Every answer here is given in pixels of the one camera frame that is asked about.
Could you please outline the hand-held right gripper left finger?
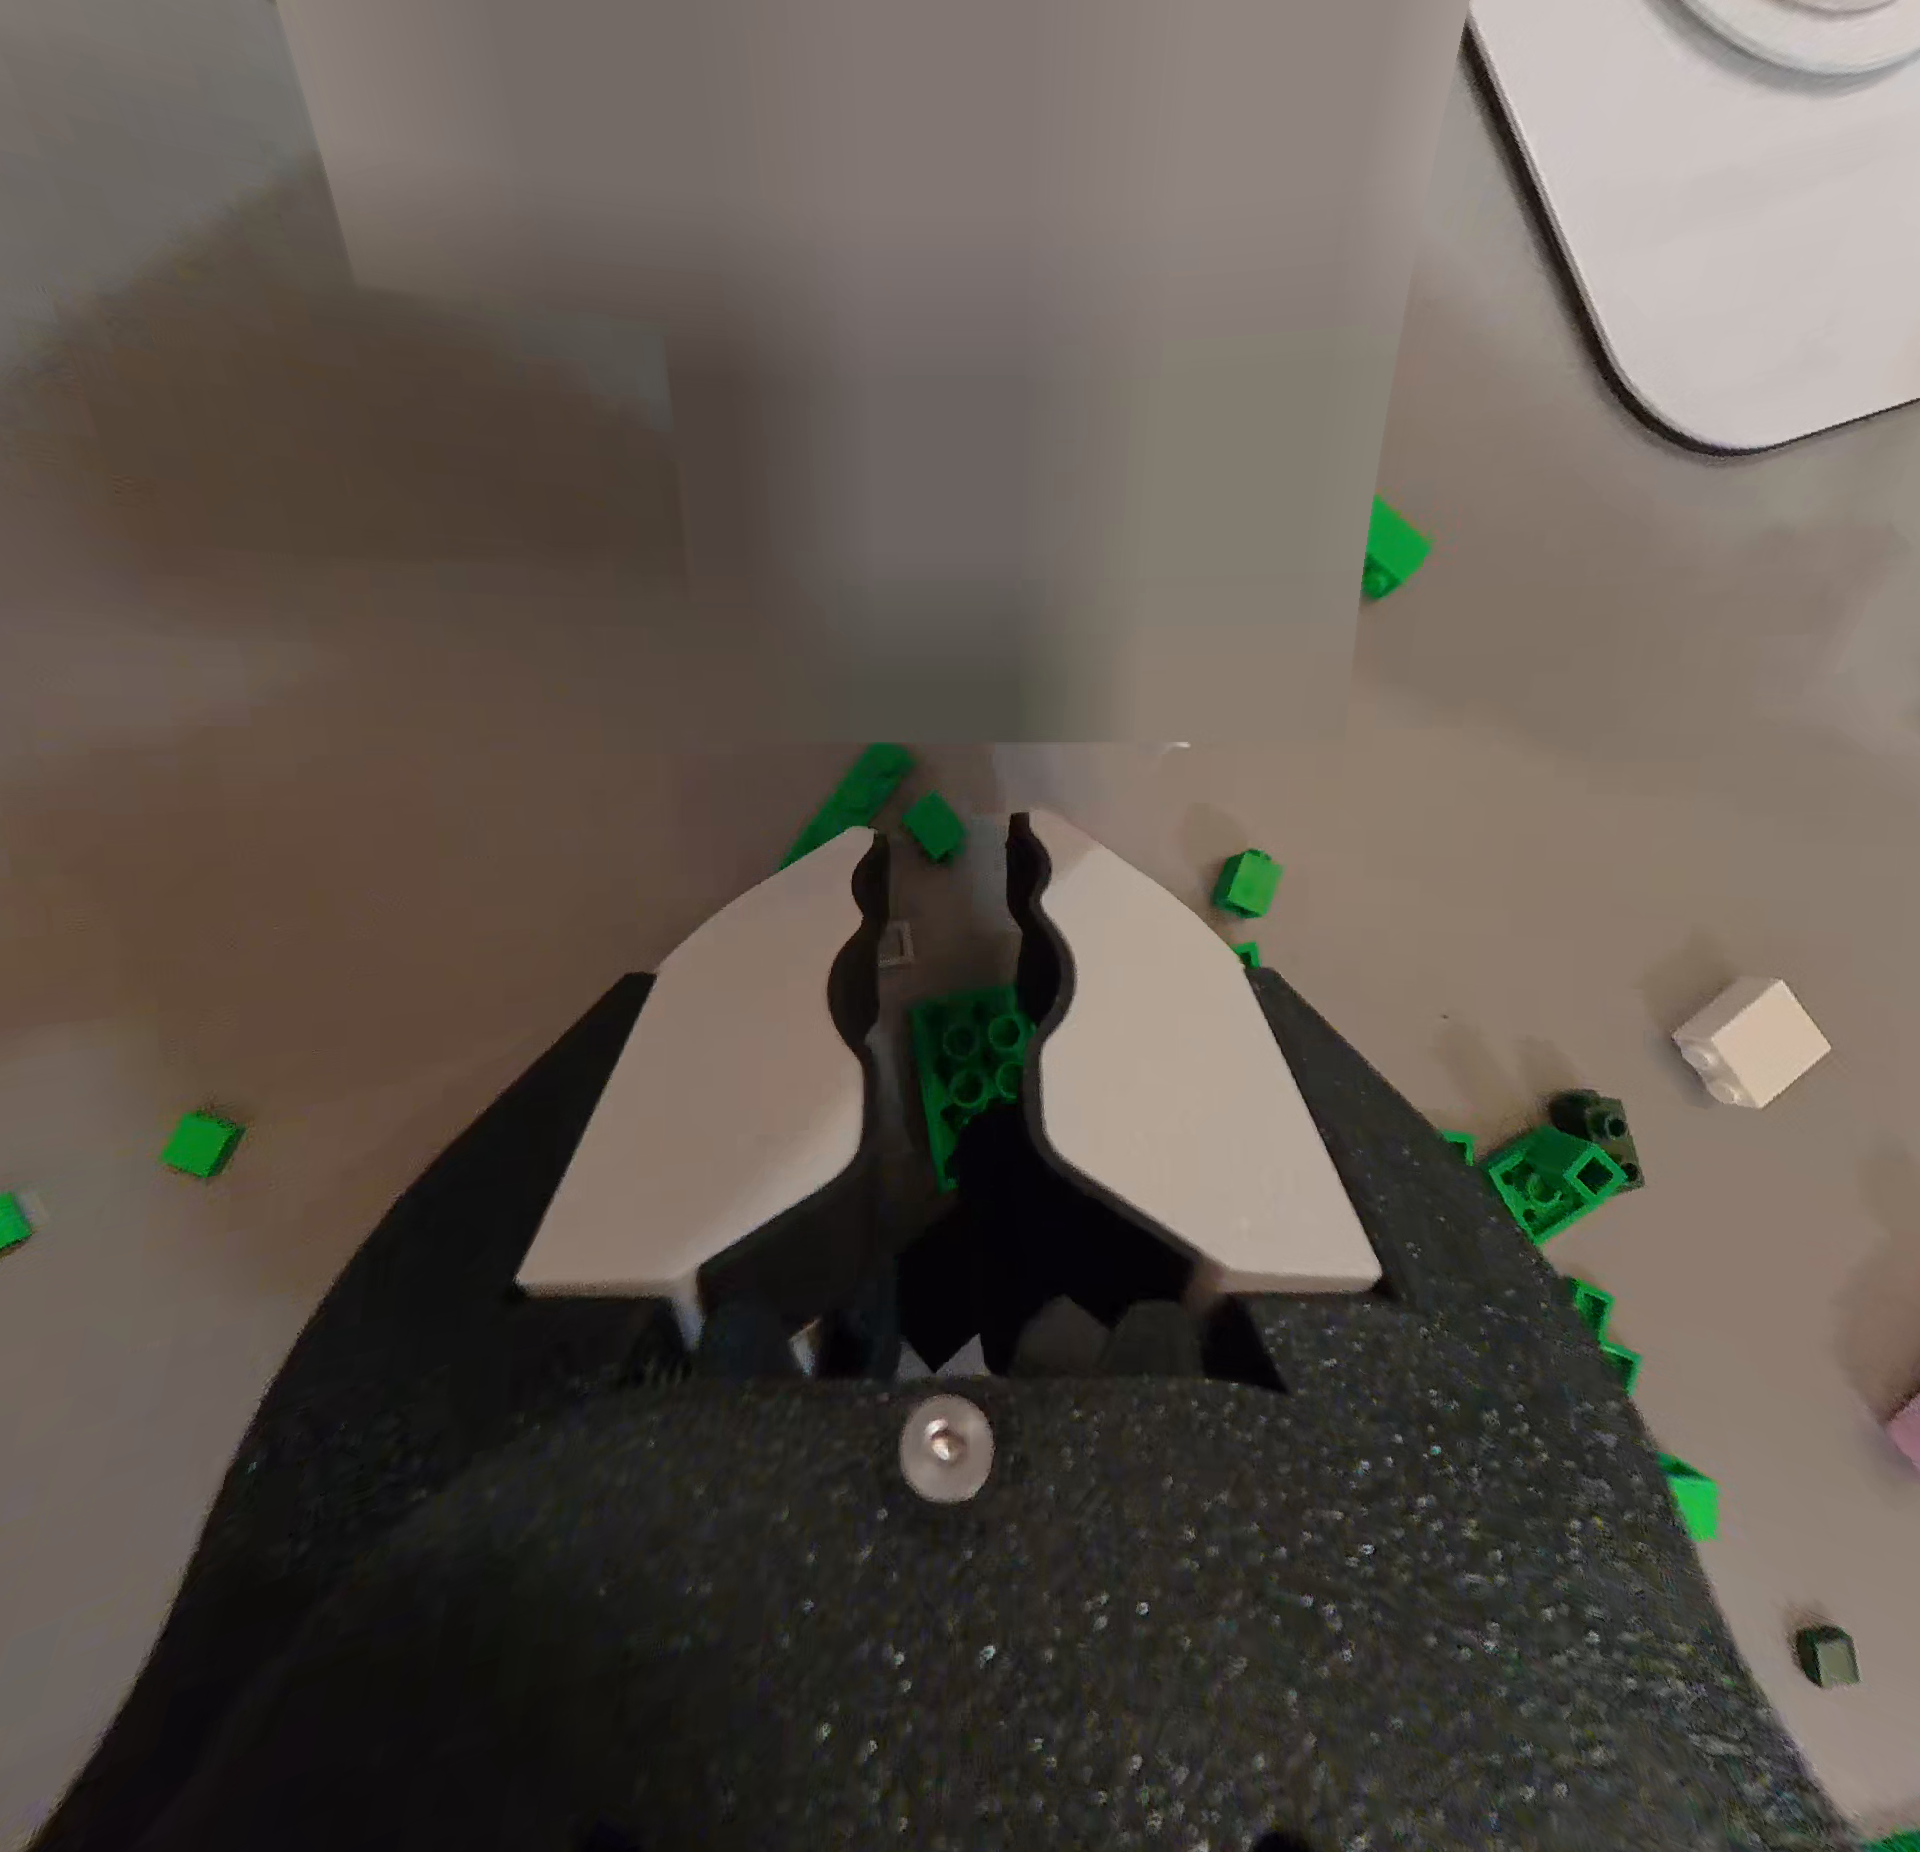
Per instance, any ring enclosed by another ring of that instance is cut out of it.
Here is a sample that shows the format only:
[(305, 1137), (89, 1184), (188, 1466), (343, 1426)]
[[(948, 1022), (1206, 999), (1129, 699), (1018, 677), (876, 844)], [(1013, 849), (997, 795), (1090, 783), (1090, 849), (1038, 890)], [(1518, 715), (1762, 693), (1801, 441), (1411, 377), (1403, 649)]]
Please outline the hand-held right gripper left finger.
[(876, 1279), (876, 943), (892, 844), (845, 831), (698, 921), (515, 1264), (538, 1307), (655, 1307), (717, 1375), (801, 1375), (796, 1334)]

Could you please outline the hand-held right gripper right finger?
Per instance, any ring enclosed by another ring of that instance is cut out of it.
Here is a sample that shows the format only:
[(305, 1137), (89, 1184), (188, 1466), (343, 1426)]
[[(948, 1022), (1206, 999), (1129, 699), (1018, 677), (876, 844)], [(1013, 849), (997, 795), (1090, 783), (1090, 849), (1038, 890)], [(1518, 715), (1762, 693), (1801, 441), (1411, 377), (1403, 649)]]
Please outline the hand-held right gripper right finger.
[(904, 1245), (920, 1373), (1268, 1375), (1257, 1299), (1376, 1299), (1376, 1245), (1290, 1078), (1257, 968), (1160, 875), (1018, 808), (1000, 839), (1018, 999), (941, 1022), (984, 1078), (948, 1210)]

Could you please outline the grey desk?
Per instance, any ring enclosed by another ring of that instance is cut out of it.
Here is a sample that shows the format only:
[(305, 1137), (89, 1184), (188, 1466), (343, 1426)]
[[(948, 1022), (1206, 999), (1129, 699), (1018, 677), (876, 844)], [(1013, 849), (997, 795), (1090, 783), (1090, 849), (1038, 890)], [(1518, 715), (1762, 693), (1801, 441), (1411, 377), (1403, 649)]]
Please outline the grey desk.
[[(6, 1847), (89, 1847), (228, 1459), (383, 1210), (755, 885), (845, 753), (667, 745), (649, 342), (383, 300), (277, 0), (6, 0)], [(997, 808), (1172, 890), (1282, 859), (1280, 960), (1423, 1119), (1613, 1087), (1662, 1163), (1557, 1245), (1716, 1477), (1728, 1623), (1822, 1787), (1911, 1828), (1911, 411), (1716, 459), (1597, 381), (1473, 71), (1383, 424), (1423, 574), (1346, 745), (920, 751), (1000, 975)], [(1710, 1104), (1669, 1028), (1789, 975), (1836, 1057)], [(214, 1184), (183, 1109), (249, 1123)], [(1862, 1646), (1822, 1694), (1801, 1623)]]

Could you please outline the green rectangular plate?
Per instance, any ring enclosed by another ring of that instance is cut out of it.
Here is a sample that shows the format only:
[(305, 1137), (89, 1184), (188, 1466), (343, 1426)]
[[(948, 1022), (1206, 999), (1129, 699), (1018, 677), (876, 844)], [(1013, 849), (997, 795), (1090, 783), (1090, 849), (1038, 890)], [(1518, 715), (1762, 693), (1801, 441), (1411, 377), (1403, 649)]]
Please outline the green rectangular plate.
[(907, 1000), (907, 1069), (915, 1069), (915, 1104), (920, 1104), (920, 1137), (927, 1137), (927, 1174), (948, 1194), (958, 1190), (958, 1137), (1023, 1094), (1023, 1049), (1029, 1049), (1029, 1016), (1018, 1000), (1018, 986), (984, 986), (984, 992), (948, 992)]

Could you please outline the long green plate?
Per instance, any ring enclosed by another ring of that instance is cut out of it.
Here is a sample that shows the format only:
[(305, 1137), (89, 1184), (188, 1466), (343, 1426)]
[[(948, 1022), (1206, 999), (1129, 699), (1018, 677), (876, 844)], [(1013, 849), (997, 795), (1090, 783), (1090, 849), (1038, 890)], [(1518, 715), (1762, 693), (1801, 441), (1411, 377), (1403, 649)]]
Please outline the long green plate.
[(904, 786), (904, 776), (915, 768), (915, 753), (904, 745), (868, 745), (815, 802), (815, 815), (796, 831), (796, 844), (780, 849), (780, 869), (815, 859), (822, 844), (835, 844), (845, 831), (868, 831), (892, 795)]

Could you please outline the dark green two-stud brick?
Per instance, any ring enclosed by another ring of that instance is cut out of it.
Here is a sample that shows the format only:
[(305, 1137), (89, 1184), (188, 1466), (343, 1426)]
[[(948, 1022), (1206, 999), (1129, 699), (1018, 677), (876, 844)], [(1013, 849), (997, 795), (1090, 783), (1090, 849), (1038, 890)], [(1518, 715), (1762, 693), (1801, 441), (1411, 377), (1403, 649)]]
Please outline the dark green two-stud brick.
[(1597, 1143), (1597, 1153), (1618, 1163), (1618, 1174), (1625, 1174), (1618, 1190), (1636, 1190), (1636, 1184), (1646, 1184), (1636, 1143), (1629, 1143), (1629, 1123), (1625, 1123), (1625, 1104), (1618, 1104), (1618, 1094), (1557, 1087), (1557, 1094), (1546, 1104), (1546, 1119), (1550, 1119), (1550, 1127)]

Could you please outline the green studded plate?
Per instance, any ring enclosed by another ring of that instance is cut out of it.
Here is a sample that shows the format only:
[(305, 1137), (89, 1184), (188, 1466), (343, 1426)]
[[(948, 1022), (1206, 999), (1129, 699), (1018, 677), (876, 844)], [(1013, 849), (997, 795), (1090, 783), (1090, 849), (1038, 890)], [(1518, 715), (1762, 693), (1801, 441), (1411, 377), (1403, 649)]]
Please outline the green studded plate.
[(1562, 1279), (1575, 1316), (1590, 1329), (1613, 1383), (1629, 1399), (1636, 1392), (1636, 1351), (1613, 1334), (1613, 1290)]

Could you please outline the white brick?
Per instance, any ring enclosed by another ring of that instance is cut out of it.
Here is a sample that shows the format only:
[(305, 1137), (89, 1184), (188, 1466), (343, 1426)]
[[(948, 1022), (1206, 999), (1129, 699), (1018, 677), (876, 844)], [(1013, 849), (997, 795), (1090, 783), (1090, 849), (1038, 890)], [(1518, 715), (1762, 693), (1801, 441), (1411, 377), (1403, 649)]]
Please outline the white brick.
[(1741, 975), (1669, 1028), (1669, 1049), (1710, 1104), (1765, 1109), (1810, 1061), (1836, 1057), (1828, 1028), (1789, 992), (1789, 975)]

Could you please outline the white metal stand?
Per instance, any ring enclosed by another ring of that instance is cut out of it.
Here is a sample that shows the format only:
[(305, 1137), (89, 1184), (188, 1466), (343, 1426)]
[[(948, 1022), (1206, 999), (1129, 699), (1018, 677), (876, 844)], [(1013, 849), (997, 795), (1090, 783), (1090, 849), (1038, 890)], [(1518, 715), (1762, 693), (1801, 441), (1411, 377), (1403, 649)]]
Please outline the white metal stand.
[(1920, 393), (1920, 0), (1473, 0), (1473, 56), (1646, 424), (1762, 454)]

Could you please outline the green bracket piece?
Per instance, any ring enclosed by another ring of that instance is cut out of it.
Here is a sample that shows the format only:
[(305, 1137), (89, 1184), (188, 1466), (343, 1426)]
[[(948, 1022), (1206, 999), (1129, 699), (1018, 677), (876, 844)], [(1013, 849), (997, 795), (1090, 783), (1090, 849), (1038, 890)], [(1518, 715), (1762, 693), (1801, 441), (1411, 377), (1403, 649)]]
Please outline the green bracket piece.
[(1590, 1137), (1550, 1123), (1498, 1143), (1480, 1174), (1534, 1245), (1550, 1245), (1625, 1190), (1625, 1171)]

